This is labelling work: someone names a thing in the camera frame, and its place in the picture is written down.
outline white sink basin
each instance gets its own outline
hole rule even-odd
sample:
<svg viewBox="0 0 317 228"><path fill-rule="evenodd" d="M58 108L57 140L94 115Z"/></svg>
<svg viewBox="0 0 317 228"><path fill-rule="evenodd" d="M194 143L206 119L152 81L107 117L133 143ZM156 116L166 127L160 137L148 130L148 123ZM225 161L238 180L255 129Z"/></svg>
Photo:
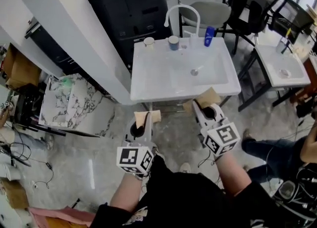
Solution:
<svg viewBox="0 0 317 228"><path fill-rule="evenodd" d="M204 46L199 38L195 49L189 38L181 38L179 50L170 50L166 40L153 47L134 46L131 100L153 102L196 97L212 86L222 96L241 92L231 56L223 38Z"/></svg>
<svg viewBox="0 0 317 228"><path fill-rule="evenodd" d="M296 54L281 54L272 46L256 45L272 87L293 87L310 84L303 63Z"/></svg>

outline faucet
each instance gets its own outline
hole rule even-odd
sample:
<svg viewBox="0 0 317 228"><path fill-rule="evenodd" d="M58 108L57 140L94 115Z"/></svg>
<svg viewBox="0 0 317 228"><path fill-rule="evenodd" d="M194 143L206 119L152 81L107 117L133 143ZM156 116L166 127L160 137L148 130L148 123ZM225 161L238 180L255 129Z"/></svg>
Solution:
<svg viewBox="0 0 317 228"><path fill-rule="evenodd" d="M165 18L165 23L164 23L164 26L165 27L168 27L169 26L169 23L168 23L168 18L169 18L169 14L170 12L175 9L175 8L180 8L180 7L183 7L183 8L188 8L188 9L191 9L192 11L194 11L194 13L197 15L197 27L196 27L196 34L194 34L196 37L198 37L198 32L199 32L199 27L200 27L200 15L198 13L198 11L196 9L194 9L193 7L189 6L189 5L185 5L185 4L178 4L178 5L175 5L173 6L172 8L170 8L167 13L166 13L166 18Z"/></svg>

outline marble countertop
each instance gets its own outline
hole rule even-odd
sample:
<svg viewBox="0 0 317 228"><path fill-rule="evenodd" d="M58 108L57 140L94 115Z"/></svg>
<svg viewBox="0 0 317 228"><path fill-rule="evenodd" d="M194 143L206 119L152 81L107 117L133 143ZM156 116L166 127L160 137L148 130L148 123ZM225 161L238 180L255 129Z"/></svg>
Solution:
<svg viewBox="0 0 317 228"><path fill-rule="evenodd" d="M113 119L114 103L79 74L50 77L39 124L53 128L104 136Z"/></svg>

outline gray chair seat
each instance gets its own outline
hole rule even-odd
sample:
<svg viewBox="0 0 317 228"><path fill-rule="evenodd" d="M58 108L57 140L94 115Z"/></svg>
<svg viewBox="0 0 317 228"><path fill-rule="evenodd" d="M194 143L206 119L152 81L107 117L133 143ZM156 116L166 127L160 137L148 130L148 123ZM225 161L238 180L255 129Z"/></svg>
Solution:
<svg viewBox="0 0 317 228"><path fill-rule="evenodd" d="M231 14L231 8L220 2L197 1L191 4L191 7L196 9L200 15L200 28L207 28L208 26L220 28L229 19ZM197 26L197 16L192 10L179 8L179 12L186 24L194 27Z"/></svg>

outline blue bottle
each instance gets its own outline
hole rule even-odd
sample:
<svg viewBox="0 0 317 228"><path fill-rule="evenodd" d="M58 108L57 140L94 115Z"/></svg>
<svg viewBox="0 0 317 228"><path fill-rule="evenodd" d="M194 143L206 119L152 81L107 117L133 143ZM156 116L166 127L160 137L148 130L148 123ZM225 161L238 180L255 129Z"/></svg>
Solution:
<svg viewBox="0 0 317 228"><path fill-rule="evenodd" d="M211 26L208 26L206 29L206 34L205 34L205 47L210 46L213 35L214 35L214 28Z"/></svg>

